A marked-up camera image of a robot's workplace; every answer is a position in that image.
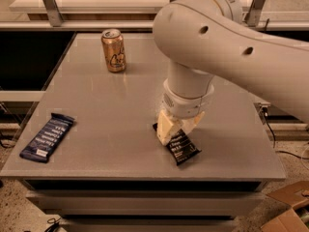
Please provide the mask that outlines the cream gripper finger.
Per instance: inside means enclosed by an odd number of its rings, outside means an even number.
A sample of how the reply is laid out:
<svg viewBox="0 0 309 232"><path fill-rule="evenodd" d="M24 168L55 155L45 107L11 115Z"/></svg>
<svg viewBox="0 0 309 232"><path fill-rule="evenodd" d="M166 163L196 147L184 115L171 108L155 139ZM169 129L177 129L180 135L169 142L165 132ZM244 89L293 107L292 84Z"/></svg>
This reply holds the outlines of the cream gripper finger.
<svg viewBox="0 0 309 232"><path fill-rule="evenodd" d="M201 122L204 116L205 116L205 112L202 111L198 115L196 115L194 118L183 120L182 130L184 131L184 133L190 134L197 127L197 125Z"/></svg>
<svg viewBox="0 0 309 232"><path fill-rule="evenodd" d="M158 114L156 135L162 145L167 145L171 138L181 129L182 122L162 109Z"/></svg>

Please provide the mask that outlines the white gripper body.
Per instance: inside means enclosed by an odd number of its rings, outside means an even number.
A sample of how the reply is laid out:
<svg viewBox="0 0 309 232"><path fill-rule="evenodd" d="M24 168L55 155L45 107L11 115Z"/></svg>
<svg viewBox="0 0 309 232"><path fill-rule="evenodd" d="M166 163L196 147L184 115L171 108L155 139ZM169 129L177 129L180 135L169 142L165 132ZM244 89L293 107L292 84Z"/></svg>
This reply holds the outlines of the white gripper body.
<svg viewBox="0 0 309 232"><path fill-rule="evenodd" d="M211 104L212 95L214 93L212 84L204 96L194 99L177 96L170 90L167 80L163 82L163 88L163 106L169 113L180 119L190 119L197 116L202 111L207 110Z"/></svg>

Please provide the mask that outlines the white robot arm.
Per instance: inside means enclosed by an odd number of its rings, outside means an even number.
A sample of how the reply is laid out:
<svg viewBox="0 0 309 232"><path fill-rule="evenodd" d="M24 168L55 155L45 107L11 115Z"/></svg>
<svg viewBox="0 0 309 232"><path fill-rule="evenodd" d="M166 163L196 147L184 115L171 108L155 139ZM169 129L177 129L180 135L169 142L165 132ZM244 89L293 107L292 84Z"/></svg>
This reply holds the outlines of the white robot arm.
<svg viewBox="0 0 309 232"><path fill-rule="evenodd" d="M244 27L241 14L239 0L176 0L157 13L154 41L172 61L166 110L179 119L197 116L217 75L308 123L308 43Z"/></svg>

